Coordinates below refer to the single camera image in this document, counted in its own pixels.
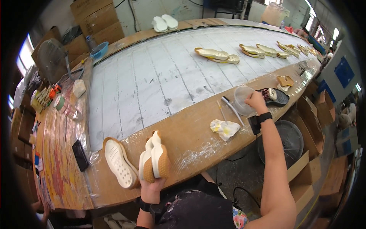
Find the black wristwatch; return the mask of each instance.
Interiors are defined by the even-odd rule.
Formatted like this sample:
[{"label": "black wristwatch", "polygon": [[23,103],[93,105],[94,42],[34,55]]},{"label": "black wristwatch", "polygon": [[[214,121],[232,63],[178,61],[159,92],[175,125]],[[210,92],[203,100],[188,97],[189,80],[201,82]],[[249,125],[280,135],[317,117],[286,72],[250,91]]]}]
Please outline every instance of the black wristwatch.
[{"label": "black wristwatch", "polygon": [[259,117],[258,117],[258,122],[259,123],[262,123],[264,121],[266,121],[267,119],[272,119],[272,114],[270,112],[267,112],[267,113],[264,113],[264,114],[261,114]]},{"label": "black wristwatch", "polygon": [[150,206],[151,204],[145,203],[144,201],[142,201],[141,197],[138,197],[135,200],[135,203],[137,203],[142,211],[146,211],[146,212],[150,212]]}]

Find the wooden workbench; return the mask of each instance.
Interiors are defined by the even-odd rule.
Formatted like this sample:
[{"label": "wooden workbench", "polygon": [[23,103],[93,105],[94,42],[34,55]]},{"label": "wooden workbench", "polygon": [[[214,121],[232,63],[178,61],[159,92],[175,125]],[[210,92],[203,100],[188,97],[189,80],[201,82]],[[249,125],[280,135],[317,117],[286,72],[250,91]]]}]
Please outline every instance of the wooden workbench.
[{"label": "wooden workbench", "polygon": [[[105,57],[119,51],[121,46],[118,44],[121,42],[111,44]],[[300,65],[306,69],[301,77],[299,75]],[[36,120],[41,124],[38,127],[34,151],[40,153],[44,165],[44,170],[40,172],[41,182],[37,182],[37,188],[42,190],[42,200],[47,201],[53,209],[92,209],[111,206],[131,201],[138,197],[140,192],[139,188],[123,189],[110,171],[104,153],[101,150],[98,152],[88,150],[90,145],[88,95],[92,77],[92,60],[87,59],[84,66],[83,79],[87,92],[78,100],[72,93],[73,82],[66,80],[62,83],[62,95],[71,103],[76,104],[84,115],[84,120],[75,123],[67,119],[53,108],[53,104],[41,114],[36,115]],[[320,63],[314,57],[258,77],[245,85],[253,89],[276,87],[276,76],[289,75],[292,77],[295,83],[288,92],[289,103],[282,108],[269,108],[273,119],[278,120],[301,96],[307,84],[318,72],[319,67]],[[224,95],[233,100],[234,90],[235,87],[211,96],[122,140],[131,163],[138,168],[139,155],[145,150],[146,138],[150,137],[152,131],[156,129],[162,133],[163,144],[167,147],[172,162],[171,177],[167,180],[166,186],[193,177],[247,146],[255,140],[255,136],[246,117],[242,117],[245,127],[241,128],[228,142],[221,140],[218,134],[213,133],[209,128],[212,120],[222,119],[216,101]],[[223,106],[223,109],[227,120],[239,123],[227,106]],[[71,148],[77,139],[84,143],[84,150],[91,158],[90,167],[83,173],[77,166]]]}]

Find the smartphone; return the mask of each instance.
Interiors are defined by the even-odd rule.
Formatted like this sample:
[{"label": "smartphone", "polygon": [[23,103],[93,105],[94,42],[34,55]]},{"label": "smartphone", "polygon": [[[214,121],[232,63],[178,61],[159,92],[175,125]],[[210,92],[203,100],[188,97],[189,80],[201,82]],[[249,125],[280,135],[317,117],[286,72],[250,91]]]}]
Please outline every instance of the smartphone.
[{"label": "smartphone", "polygon": [[72,151],[74,152],[80,171],[84,172],[86,168],[88,168],[89,162],[86,159],[80,140],[76,140],[76,142],[73,144]]}]

